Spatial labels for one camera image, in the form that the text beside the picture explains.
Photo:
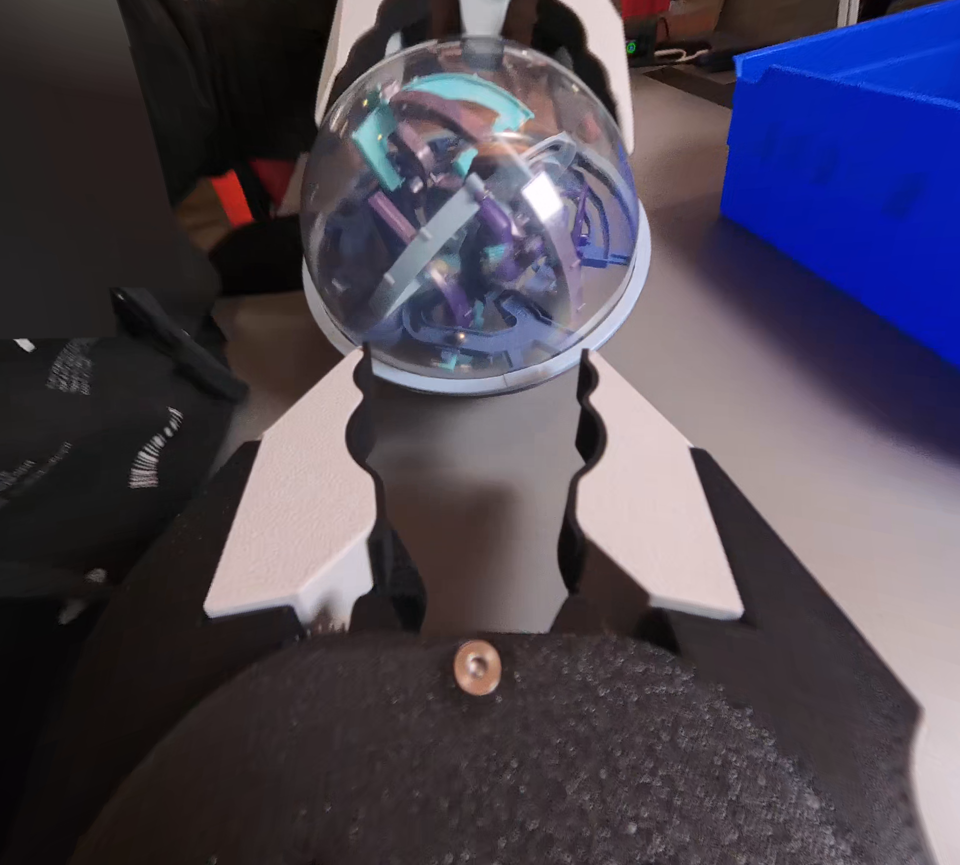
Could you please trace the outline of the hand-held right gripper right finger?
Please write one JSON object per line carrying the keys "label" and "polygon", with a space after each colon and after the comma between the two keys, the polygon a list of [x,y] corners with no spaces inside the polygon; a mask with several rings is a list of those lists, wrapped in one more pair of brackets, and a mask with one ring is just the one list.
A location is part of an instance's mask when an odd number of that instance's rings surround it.
{"label": "hand-held right gripper right finger", "polygon": [[600,355],[582,355],[562,581],[610,621],[735,622],[745,606],[689,439]]}

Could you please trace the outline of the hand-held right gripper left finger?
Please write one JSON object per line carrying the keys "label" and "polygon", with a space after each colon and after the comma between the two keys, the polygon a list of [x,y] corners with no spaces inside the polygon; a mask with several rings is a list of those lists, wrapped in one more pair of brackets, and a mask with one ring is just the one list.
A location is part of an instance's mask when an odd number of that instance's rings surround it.
{"label": "hand-held right gripper left finger", "polygon": [[209,619],[288,609],[305,627],[346,629],[374,587],[375,479],[348,445],[365,357],[345,355],[262,434],[203,601]]}

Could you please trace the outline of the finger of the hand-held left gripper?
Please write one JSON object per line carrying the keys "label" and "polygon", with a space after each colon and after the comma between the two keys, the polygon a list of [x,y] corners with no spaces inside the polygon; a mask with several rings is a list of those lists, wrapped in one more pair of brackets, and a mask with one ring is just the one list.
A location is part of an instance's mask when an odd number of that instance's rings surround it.
{"label": "finger of the hand-held left gripper", "polygon": [[323,119],[357,79],[391,55],[391,41],[432,37],[433,0],[337,0],[318,80],[314,117]]}
{"label": "finger of the hand-held left gripper", "polygon": [[582,31],[583,45],[602,67],[606,91],[628,155],[635,148],[633,91],[620,11],[613,0],[556,0]]}

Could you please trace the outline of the clear maze ball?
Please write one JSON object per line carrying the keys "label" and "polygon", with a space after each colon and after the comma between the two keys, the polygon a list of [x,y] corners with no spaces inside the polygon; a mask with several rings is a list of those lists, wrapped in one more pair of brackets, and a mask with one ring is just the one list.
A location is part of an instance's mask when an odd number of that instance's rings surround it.
{"label": "clear maze ball", "polygon": [[502,38],[431,40],[356,79],[318,124],[299,211],[320,331],[425,394],[572,369],[625,323],[652,257],[613,116]]}

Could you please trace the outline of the person in black jacket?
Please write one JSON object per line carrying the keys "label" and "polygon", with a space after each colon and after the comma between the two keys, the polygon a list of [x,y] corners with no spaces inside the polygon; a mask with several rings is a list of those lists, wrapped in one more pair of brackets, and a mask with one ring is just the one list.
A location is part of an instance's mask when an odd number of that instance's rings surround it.
{"label": "person in black jacket", "polygon": [[217,297],[115,289],[113,335],[2,340],[2,602],[99,600],[204,485],[248,393]]}

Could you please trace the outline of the blue plastic bin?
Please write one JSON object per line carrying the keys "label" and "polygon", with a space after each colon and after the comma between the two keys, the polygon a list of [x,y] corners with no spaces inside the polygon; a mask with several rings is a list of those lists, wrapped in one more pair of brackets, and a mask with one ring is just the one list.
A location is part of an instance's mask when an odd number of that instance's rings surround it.
{"label": "blue plastic bin", "polygon": [[959,364],[959,0],[734,58],[721,213]]}

